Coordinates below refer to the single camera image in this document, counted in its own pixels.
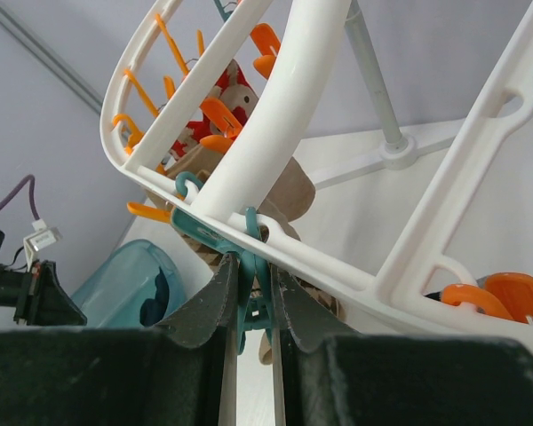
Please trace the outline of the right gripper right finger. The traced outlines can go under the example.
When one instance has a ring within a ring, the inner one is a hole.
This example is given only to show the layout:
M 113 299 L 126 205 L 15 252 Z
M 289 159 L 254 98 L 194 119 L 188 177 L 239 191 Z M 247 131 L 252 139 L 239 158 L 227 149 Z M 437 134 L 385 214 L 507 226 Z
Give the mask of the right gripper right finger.
M 273 267 L 279 425 L 533 425 L 533 355 L 504 338 L 365 335 Z

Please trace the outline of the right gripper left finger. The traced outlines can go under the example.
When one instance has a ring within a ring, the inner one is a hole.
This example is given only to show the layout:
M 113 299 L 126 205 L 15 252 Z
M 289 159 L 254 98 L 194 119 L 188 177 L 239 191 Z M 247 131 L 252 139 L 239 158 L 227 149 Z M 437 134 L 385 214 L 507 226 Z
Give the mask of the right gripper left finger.
M 233 425 L 238 263 L 134 329 L 0 331 L 0 425 Z

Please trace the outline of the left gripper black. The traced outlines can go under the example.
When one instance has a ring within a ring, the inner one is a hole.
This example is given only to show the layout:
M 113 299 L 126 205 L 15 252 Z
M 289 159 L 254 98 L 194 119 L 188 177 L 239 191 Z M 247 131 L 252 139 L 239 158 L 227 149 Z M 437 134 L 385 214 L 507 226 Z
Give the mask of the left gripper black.
M 0 231 L 0 248 L 4 233 Z M 56 264 L 40 260 L 31 270 L 0 264 L 0 307 L 14 309 L 13 320 L 28 326 L 84 326 L 85 315 L 61 287 Z

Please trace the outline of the orange clothes peg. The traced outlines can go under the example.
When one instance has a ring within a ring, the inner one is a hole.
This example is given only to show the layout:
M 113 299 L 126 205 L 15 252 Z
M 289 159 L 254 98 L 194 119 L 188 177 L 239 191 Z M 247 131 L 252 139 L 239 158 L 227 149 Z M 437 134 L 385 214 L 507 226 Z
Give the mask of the orange clothes peg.
M 525 273 L 494 273 L 476 286 L 451 284 L 440 292 L 439 301 L 451 306 L 471 304 L 490 317 L 533 325 L 533 277 Z

